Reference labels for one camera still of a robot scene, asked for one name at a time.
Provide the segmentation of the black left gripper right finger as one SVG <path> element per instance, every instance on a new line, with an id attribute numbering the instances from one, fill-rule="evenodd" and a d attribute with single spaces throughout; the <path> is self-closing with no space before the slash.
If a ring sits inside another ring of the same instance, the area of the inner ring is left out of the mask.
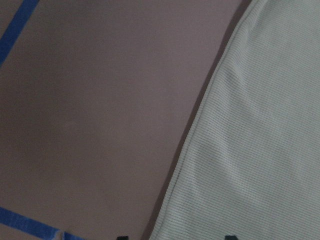
<path id="1" fill-rule="evenodd" d="M 237 237 L 235 235 L 226 235 L 224 240 L 237 240 Z"/>

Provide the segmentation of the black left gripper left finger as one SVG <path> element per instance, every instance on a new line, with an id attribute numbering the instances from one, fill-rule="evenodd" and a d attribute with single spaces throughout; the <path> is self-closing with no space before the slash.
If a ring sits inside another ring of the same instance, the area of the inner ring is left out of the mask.
<path id="1" fill-rule="evenodd" d="M 116 240 L 129 240 L 129 236 L 118 236 Z"/>

